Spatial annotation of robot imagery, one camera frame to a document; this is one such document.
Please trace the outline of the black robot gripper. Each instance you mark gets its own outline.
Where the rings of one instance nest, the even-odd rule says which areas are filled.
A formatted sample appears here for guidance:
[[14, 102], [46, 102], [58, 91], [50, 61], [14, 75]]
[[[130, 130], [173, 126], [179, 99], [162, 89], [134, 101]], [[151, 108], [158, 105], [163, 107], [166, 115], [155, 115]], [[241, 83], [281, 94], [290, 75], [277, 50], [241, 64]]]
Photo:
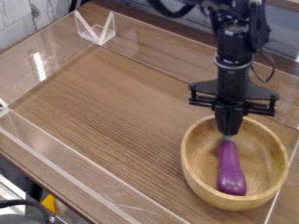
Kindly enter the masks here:
[[219, 66], [215, 80], [194, 82], [189, 86], [190, 104], [214, 110], [219, 132], [225, 136], [239, 133], [247, 114], [274, 116], [277, 113], [279, 94], [253, 82], [251, 69], [251, 65]]

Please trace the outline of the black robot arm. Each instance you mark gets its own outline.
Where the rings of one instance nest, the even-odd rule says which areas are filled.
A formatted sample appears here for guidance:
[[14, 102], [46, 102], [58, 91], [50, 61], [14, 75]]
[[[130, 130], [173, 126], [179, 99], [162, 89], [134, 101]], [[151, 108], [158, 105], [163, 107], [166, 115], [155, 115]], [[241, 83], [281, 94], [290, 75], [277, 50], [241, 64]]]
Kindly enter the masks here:
[[190, 104], [210, 107], [219, 132], [234, 136], [247, 114], [273, 116], [277, 113], [279, 93], [257, 86], [250, 79], [257, 73], [255, 54], [262, 52], [270, 39], [266, 0], [183, 0], [178, 11], [170, 10], [162, 0], [147, 1], [169, 18], [183, 17], [195, 8], [210, 18], [217, 38], [218, 78], [189, 86]]

